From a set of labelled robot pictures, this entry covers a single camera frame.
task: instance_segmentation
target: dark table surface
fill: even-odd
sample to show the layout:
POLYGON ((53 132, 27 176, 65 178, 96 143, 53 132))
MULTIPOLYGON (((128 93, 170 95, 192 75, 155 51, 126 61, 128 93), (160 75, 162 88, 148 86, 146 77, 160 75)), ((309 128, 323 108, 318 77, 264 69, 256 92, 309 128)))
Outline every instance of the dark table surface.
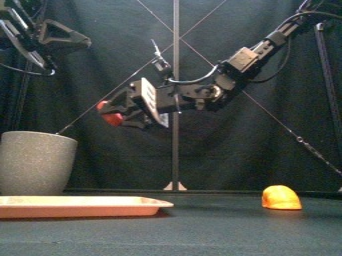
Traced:
POLYGON ((0 255, 342 255, 339 199, 301 196, 303 210, 275 211, 259 194, 142 196, 175 206, 148 217, 0 220, 0 255))

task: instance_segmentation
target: plastic tray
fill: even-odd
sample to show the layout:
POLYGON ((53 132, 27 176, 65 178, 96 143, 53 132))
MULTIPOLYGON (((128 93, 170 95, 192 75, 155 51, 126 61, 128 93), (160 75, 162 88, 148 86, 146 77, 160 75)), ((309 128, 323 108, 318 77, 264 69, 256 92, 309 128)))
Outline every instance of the plastic tray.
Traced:
POLYGON ((150 216, 172 206, 135 196, 1 196, 0 218, 150 216))

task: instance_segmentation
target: metal pole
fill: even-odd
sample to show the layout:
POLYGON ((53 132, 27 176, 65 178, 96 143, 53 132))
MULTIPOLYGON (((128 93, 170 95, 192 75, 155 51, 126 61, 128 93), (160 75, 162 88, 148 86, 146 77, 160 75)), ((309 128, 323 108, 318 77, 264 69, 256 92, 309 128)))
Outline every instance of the metal pole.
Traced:
MULTIPOLYGON (((179 80, 179 0, 174 0, 174 76, 179 80)), ((179 190, 179 113, 172 113, 172 190, 179 190)))

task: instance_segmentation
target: gray planter pot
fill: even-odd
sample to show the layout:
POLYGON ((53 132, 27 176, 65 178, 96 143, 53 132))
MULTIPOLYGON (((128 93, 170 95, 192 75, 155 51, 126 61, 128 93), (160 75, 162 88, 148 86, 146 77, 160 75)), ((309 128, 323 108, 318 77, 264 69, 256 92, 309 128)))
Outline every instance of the gray planter pot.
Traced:
POLYGON ((60 195, 68 183, 76 147, 76 140, 56 134, 3 133, 1 195, 60 195))

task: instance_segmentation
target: yellow object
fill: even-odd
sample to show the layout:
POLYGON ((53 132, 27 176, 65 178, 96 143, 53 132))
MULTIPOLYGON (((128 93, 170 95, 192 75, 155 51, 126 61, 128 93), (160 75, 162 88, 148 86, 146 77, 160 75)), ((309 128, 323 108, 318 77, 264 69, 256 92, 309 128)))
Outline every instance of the yellow object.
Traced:
POLYGON ((274 210, 302 209, 302 204, 297 193, 283 185, 274 185, 263 190, 262 206, 274 210))

